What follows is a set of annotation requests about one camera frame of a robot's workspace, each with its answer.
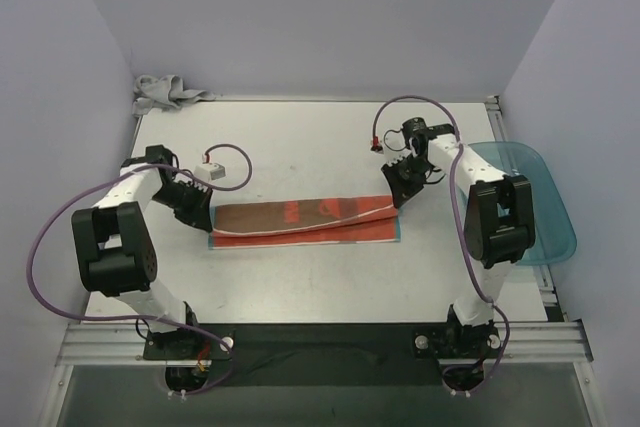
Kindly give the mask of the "orange brown bear towel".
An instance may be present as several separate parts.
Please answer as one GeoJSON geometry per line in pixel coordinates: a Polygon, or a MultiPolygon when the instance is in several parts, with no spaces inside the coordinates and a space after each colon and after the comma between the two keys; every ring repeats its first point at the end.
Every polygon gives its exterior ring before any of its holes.
{"type": "Polygon", "coordinates": [[[212,250],[397,242],[389,195],[219,205],[211,210],[212,250]]]}

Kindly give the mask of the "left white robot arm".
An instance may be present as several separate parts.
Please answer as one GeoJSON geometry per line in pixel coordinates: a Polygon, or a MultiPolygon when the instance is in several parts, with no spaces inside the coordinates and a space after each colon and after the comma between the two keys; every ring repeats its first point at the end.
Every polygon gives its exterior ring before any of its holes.
{"type": "Polygon", "coordinates": [[[121,172],[127,177],[93,207],[74,212],[71,226],[85,289],[128,305],[144,317],[150,342],[188,359],[200,351],[202,334],[192,327],[197,318],[191,307],[157,279],[158,258],[144,210],[157,202],[182,224],[209,233],[212,191],[178,180],[173,158],[170,149],[153,145],[144,156],[125,160],[121,172]]]}

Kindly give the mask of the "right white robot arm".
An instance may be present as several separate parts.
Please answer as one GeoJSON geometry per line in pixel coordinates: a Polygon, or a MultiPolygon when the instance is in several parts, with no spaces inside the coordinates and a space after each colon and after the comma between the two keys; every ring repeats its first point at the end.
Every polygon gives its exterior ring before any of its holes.
{"type": "Polygon", "coordinates": [[[414,117],[400,133],[403,147],[385,148],[381,168],[393,205],[413,199],[429,185],[430,174],[444,174],[469,276],[446,322],[427,332],[428,348],[438,359],[486,358],[502,345],[494,315],[505,279],[535,242],[531,183],[483,159],[450,124],[429,126],[414,117]]]}

